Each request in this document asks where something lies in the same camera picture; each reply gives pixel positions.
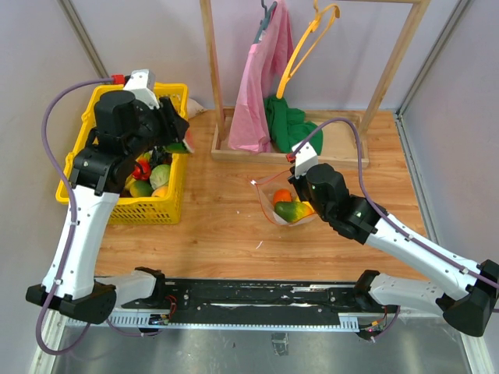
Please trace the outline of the yellow apple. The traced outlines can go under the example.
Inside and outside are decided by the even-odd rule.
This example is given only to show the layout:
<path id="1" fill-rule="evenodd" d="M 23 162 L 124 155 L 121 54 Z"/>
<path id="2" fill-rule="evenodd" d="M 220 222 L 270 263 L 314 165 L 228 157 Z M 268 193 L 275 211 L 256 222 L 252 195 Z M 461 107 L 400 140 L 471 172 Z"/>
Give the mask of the yellow apple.
<path id="1" fill-rule="evenodd" d="M 306 205 L 311 212 L 315 213 L 314 208 L 311 206 L 311 204 L 308 201 L 302 201 L 302 200 L 299 199 L 299 197 L 296 197 L 295 201 Z"/>

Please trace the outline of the green orange mango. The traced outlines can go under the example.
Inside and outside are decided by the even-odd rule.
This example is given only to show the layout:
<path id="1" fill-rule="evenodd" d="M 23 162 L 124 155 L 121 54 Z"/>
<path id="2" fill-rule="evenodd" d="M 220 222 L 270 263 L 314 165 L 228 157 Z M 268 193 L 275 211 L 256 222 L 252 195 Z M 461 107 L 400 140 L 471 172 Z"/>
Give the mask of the green orange mango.
<path id="1" fill-rule="evenodd" d="M 277 203 L 274 206 L 274 212 L 290 224 L 296 223 L 303 218 L 314 214 L 306 205 L 296 201 L 290 203 Z"/>

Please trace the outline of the clear zip top bag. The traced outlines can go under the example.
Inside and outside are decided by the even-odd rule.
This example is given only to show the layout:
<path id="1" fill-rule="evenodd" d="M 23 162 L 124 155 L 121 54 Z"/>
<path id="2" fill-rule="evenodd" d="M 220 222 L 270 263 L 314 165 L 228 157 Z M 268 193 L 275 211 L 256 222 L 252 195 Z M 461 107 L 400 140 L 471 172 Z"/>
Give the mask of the clear zip top bag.
<path id="1" fill-rule="evenodd" d="M 317 215 L 308 202 L 303 202 L 288 182 L 290 172 L 285 170 L 250 185 L 257 195 L 264 216 L 278 226 L 297 226 L 313 221 Z"/>

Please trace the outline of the red bell pepper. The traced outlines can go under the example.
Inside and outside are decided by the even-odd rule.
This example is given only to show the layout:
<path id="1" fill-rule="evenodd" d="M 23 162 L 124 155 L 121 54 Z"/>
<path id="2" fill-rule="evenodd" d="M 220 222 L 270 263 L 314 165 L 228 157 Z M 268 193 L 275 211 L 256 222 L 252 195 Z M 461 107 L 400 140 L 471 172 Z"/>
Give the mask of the red bell pepper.
<path id="1" fill-rule="evenodd" d="M 145 159 L 139 159 L 135 162 L 132 177 L 139 181 L 147 181 L 150 178 L 152 169 Z"/>

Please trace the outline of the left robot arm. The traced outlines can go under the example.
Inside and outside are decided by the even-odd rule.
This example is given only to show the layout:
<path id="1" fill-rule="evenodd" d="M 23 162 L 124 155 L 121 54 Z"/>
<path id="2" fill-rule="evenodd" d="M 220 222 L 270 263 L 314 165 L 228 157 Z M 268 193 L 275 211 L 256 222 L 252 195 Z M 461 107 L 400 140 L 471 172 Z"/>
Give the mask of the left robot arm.
<path id="1" fill-rule="evenodd" d="M 167 298 L 158 282 L 158 270 L 137 267 L 117 284 L 94 277 L 97 254 L 112 211 L 133 173 L 136 159 L 156 146 L 184 147 L 189 123 L 176 111 L 169 97 L 148 105 L 128 90 L 103 93 L 94 104 L 95 125 L 84 147 L 73 158 L 69 175 L 70 203 L 64 231 L 72 235 L 59 242 L 45 279 L 27 288 L 26 300 L 85 323 L 103 323 L 113 309 L 141 299 L 156 309 Z"/>

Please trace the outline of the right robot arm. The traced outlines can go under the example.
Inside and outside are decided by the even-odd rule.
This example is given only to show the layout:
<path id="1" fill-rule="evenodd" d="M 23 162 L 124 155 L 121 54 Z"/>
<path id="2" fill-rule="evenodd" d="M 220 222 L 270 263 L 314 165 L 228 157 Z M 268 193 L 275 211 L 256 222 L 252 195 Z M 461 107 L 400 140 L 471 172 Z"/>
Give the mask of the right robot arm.
<path id="1" fill-rule="evenodd" d="M 367 270 L 356 282 L 355 306 L 364 312 L 396 305 L 441 316 L 453 328 L 481 337 L 498 301 L 498 265 L 458 256 L 407 228 L 370 198 L 349 192 L 343 175 L 317 164 L 288 182 L 340 236 L 381 250 L 423 274 L 417 281 Z"/>

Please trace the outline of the dark grape bunch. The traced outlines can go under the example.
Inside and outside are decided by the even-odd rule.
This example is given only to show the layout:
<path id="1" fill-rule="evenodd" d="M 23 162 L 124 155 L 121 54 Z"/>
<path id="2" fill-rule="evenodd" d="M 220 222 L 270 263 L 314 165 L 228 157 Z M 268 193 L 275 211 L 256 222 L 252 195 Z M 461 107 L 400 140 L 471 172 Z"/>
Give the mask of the dark grape bunch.
<path id="1" fill-rule="evenodd" d="M 172 164 L 172 154 L 169 153 L 164 147 L 156 146 L 151 153 L 150 156 L 150 166 L 152 168 L 157 167 L 158 165 Z"/>

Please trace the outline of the wooden clothes rack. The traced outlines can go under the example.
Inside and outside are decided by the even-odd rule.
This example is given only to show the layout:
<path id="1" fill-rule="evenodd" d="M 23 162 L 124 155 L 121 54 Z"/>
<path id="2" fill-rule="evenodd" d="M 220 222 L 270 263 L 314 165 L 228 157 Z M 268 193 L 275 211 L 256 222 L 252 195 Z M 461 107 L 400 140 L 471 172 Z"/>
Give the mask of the wooden clothes rack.
<path id="1" fill-rule="evenodd" d="M 370 163 L 366 134 L 391 86 L 402 59 L 426 13 L 427 1 L 411 1 L 411 9 L 380 80 L 363 113 L 354 111 L 304 111 L 284 99 L 287 85 L 310 55 L 302 52 L 309 36 L 319 41 L 340 18 L 332 3 L 315 5 L 314 16 L 297 45 L 290 41 L 288 9 L 275 1 L 251 45 L 239 96 L 234 108 L 223 105 L 211 3 L 200 3 L 210 65 L 217 125 L 211 148 L 216 161 L 286 164 L 293 150 L 317 151 L 317 159 L 334 167 L 366 168 Z"/>

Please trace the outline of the green cabbage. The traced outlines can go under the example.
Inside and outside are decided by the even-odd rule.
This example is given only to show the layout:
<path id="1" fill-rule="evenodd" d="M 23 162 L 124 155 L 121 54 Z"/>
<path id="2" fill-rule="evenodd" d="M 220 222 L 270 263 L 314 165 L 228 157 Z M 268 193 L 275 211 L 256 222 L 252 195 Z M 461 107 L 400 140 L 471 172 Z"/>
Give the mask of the green cabbage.
<path id="1" fill-rule="evenodd" d="M 153 190 L 165 186 L 169 183 L 170 170 L 170 165 L 160 164 L 151 171 L 149 182 Z"/>

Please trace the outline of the green cloth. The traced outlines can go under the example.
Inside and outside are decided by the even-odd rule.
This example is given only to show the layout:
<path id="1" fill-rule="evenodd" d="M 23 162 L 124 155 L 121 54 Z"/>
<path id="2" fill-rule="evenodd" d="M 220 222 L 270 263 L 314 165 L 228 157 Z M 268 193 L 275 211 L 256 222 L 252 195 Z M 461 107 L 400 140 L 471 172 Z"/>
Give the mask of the green cloth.
<path id="1" fill-rule="evenodd" d="M 293 146 L 317 128 L 314 122 L 306 120 L 304 111 L 290 108 L 284 98 L 265 98 L 264 110 L 271 141 L 282 153 L 291 153 Z"/>

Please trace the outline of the yellow banana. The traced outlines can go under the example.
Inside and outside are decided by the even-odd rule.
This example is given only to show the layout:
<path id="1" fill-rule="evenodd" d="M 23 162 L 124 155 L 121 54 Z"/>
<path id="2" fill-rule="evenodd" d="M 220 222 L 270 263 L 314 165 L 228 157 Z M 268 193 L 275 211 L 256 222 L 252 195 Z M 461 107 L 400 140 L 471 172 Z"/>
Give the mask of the yellow banana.
<path id="1" fill-rule="evenodd" d="M 136 179 L 130 175 L 127 179 L 126 179 L 126 182 L 124 184 L 124 187 L 123 187 L 123 191 L 129 191 L 130 190 L 130 187 L 132 186 L 132 184 L 136 181 Z"/>

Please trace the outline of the yellow plastic basket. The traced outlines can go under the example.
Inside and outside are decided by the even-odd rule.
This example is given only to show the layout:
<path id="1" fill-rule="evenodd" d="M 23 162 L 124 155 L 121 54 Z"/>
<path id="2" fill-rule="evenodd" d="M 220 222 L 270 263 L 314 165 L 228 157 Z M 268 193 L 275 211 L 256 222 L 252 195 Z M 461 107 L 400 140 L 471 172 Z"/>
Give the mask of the yellow plastic basket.
<path id="1" fill-rule="evenodd" d="M 121 85 L 100 85 L 94 89 L 82 114 L 82 125 L 73 150 L 65 158 L 63 172 L 70 176 L 73 161 L 83 149 L 90 131 L 95 127 L 94 105 L 103 94 L 121 90 Z M 188 87 L 181 83 L 157 83 L 154 86 L 157 98 L 172 100 L 173 107 L 184 119 L 187 118 Z M 157 187 L 153 196 L 122 196 L 109 217 L 109 224 L 177 224 L 180 222 L 182 194 L 185 184 L 187 156 L 174 155 L 169 169 L 168 183 Z"/>

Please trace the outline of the pink shirt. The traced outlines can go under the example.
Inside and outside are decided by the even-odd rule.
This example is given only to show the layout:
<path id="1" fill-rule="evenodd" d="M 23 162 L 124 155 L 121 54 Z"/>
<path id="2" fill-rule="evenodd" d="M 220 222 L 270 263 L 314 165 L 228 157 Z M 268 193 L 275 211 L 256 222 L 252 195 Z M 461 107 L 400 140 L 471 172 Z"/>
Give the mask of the pink shirt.
<path id="1" fill-rule="evenodd" d="M 274 79 L 283 74 L 293 51 L 288 6 L 278 1 L 267 29 L 248 52 L 228 135 L 231 149 L 271 151 L 264 99 L 271 95 Z"/>

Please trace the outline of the yellow clothes hanger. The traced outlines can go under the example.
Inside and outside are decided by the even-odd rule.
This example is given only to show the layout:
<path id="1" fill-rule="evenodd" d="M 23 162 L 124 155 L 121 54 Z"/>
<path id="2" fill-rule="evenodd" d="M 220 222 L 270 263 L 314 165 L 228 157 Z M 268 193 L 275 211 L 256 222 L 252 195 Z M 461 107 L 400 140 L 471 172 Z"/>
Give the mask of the yellow clothes hanger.
<path id="1" fill-rule="evenodd" d="M 285 89 L 294 75 L 302 67 L 313 49 L 319 44 L 334 22 L 340 18 L 341 10 L 338 4 L 330 4 L 320 9 L 318 1 L 313 2 L 314 17 L 300 37 L 278 84 L 276 98 L 282 99 Z"/>

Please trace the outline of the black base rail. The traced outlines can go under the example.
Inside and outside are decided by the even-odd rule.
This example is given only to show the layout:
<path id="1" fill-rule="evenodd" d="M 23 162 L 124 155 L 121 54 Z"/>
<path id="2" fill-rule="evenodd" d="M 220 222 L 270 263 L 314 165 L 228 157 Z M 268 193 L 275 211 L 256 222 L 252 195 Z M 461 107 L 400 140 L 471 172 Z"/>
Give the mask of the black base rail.
<path id="1" fill-rule="evenodd" d="M 149 313 L 148 326 L 173 308 L 173 327 L 354 332 L 396 310 L 356 297 L 352 282 L 187 278 L 167 279 L 156 302 L 137 299 L 123 308 Z"/>

